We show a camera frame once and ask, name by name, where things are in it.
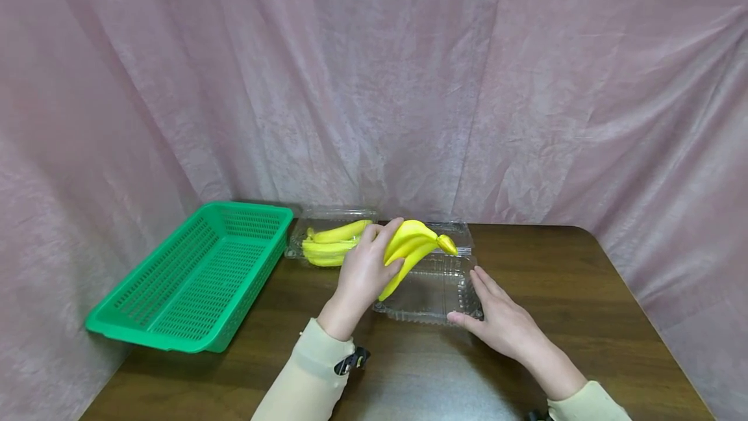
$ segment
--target green plastic basket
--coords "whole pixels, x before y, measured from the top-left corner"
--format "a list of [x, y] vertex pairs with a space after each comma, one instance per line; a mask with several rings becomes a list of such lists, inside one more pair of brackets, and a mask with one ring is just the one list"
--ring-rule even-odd
[[207, 203], [86, 319], [89, 331], [162, 350], [228, 346], [286, 248], [290, 209]]

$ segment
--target banana bunch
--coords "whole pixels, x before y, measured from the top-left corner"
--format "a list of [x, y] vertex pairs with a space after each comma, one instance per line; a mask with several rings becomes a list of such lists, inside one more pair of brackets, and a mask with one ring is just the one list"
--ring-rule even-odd
[[353, 249], [366, 225], [372, 220], [359, 220], [328, 231], [306, 230], [306, 239], [301, 242], [301, 252], [310, 264], [317, 267], [340, 267], [345, 254]]
[[382, 294], [379, 295], [379, 301], [387, 299], [415, 264], [438, 248], [444, 250], [445, 253], [457, 255], [457, 247], [449, 236], [438, 236], [418, 220], [403, 222], [384, 252], [384, 266], [401, 257], [405, 258], [405, 263], [397, 276], [387, 284]]

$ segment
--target black clip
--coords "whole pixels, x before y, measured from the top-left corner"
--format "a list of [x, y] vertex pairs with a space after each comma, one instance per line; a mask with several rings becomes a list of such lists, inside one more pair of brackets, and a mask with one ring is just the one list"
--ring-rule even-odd
[[532, 410], [525, 416], [525, 421], [553, 421], [553, 418], [548, 413], [543, 415], [540, 410]]
[[354, 367], [363, 368], [366, 365], [366, 361], [369, 361], [371, 355], [372, 353], [366, 351], [365, 348], [357, 346], [353, 354], [335, 365], [335, 374], [344, 376]]

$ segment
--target banana tip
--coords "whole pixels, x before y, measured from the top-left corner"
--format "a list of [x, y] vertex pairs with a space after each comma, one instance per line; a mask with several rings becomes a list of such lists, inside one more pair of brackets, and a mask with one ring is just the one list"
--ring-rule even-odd
[[439, 245], [440, 249], [444, 250], [444, 252], [451, 255], [457, 255], [457, 246], [455, 246], [454, 240], [452, 240], [448, 235], [442, 234], [436, 239], [436, 243]]

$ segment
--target clear plastic container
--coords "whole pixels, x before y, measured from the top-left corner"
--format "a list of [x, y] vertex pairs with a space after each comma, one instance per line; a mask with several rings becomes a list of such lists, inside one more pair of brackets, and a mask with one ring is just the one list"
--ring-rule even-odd
[[[429, 228], [437, 235], [446, 234], [454, 240], [459, 255], [471, 255], [473, 253], [473, 235], [469, 233], [467, 223], [460, 221], [451, 221], [448, 223], [429, 223], [425, 222]], [[434, 250], [434, 253], [444, 253], [441, 249]]]
[[299, 259], [302, 263], [312, 266], [339, 267], [343, 262], [345, 253], [353, 248], [359, 237], [338, 244], [318, 246], [314, 254], [318, 264], [312, 264], [306, 259], [304, 248], [302, 248], [302, 243], [308, 235], [307, 230], [311, 228], [316, 232], [328, 231], [359, 220], [370, 220], [372, 223], [377, 223], [379, 213], [375, 209], [367, 208], [311, 207], [304, 209], [291, 232], [285, 256], [290, 259]]
[[424, 324], [451, 325], [447, 314], [452, 311], [482, 320], [483, 309], [469, 278], [476, 264], [472, 255], [428, 254], [389, 298], [374, 304], [374, 311]]

